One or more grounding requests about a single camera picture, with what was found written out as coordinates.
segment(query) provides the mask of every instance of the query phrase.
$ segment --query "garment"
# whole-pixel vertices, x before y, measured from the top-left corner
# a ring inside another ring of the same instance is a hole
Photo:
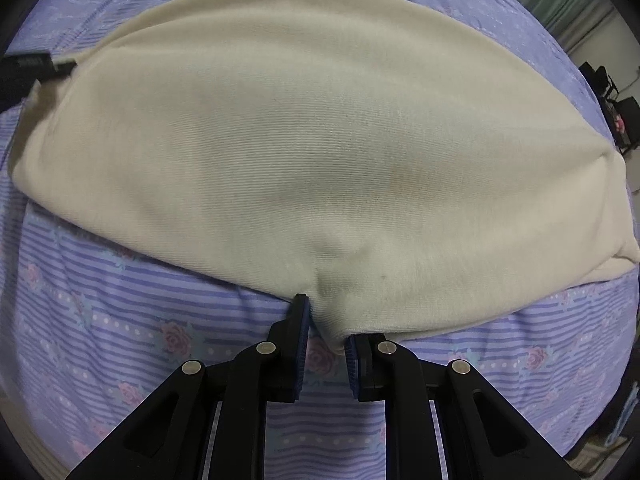
[[[174,0],[76,60],[24,107],[17,187],[167,263],[308,294],[334,349],[478,324],[640,260],[622,156],[529,65],[426,7]]]
[[[40,0],[14,52],[94,46],[170,0]],[[543,75],[612,142],[577,68],[515,0],[408,0],[497,41]],[[18,109],[0,114],[0,146]],[[215,364],[263,340],[287,304],[144,257],[28,200],[0,173],[0,383],[68,468],[178,364]],[[481,326],[405,341],[419,358],[465,358],[566,453],[620,384],[634,340],[638,270],[553,294]],[[384,408],[352,398],[344,360],[317,333],[294,405],[268,409],[265,478],[384,478]]]

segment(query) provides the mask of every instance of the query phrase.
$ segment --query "silver pin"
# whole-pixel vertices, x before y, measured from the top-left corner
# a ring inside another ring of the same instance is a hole
[[[398,347],[391,341],[383,341],[382,343],[378,343],[378,351],[383,354],[392,354],[396,350],[398,350]]]
[[[258,354],[273,354],[276,351],[276,345],[274,345],[271,341],[263,341],[261,343],[258,343],[255,349]]]
[[[187,375],[193,375],[193,374],[197,374],[201,368],[202,368],[202,365],[199,362],[187,361],[185,362],[185,364],[182,365],[182,372]]]
[[[453,371],[457,374],[468,374],[471,371],[471,365],[467,363],[464,359],[456,359],[453,361],[451,365]]]

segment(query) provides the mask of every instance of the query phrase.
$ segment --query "bed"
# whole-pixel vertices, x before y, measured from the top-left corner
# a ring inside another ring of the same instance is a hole
[[[76,52],[166,1],[40,0],[10,52]],[[409,1],[511,50],[612,142],[577,68],[515,0]],[[18,113],[0,116],[3,149]],[[21,195],[6,168],[0,216],[0,386],[6,405],[66,468],[178,364],[229,360],[285,314],[284,301],[151,260],[56,218]],[[565,454],[620,383],[637,307],[635,269],[560,291],[503,319],[406,345],[420,359],[471,362]],[[383,478],[384,436],[383,406],[353,399],[344,360],[312,332],[300,401],[268,409],[265,478]]]

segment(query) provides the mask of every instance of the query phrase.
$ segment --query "folded cloth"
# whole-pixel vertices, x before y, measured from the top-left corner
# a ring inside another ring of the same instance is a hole
[[[622,157],[532,67],[404,0],[174,0],[36,86],[16,186],[351,333],[445,332],[640,258]]]

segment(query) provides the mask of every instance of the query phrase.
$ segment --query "purple bedsheet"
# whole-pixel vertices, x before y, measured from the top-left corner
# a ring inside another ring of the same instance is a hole
[[[40,0],[11,49],[92,46],[168,0]],[[480,30],[556,86],[603,136],[588,86],[514,0],[409,0]],[[18,110],[0,116],[6,146]],[[167,266],[52,216],[0,174],[0,384],[73,467],[177,365],[229,360],[285,303]],[[601,413],[634,338],[638,272],[561,291],[482,326],[407,343],[462,357],[564,454]],[[384,413],[351,397],[344,361],[312,334],[300,402],[268,411],[265,478],[384,478]]]

